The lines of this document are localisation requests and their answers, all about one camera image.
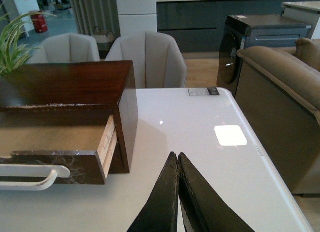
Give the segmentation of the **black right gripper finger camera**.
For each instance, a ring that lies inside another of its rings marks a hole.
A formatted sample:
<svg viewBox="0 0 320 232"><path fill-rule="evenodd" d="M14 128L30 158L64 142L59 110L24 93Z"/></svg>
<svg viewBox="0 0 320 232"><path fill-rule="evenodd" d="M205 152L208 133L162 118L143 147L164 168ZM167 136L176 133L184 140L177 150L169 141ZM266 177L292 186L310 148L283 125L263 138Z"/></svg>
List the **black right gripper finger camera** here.
<svg viewBox="0 0 320 232"><path fill-rule="evenodd" d="M181 153L179 198L185 231L253 231Z"/></svg>

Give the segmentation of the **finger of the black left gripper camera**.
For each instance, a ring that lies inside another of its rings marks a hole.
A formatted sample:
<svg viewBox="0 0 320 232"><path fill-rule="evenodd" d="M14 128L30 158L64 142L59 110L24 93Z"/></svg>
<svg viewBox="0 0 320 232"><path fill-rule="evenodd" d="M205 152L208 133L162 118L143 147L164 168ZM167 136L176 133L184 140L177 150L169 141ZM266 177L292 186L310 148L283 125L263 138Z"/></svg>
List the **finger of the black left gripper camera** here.
<svg viewBox="0 0 320 232"><path fill-rule="evenodd" d="M177 231L179 208L179 168L171 152L152 192L128 231Z"/></svg>

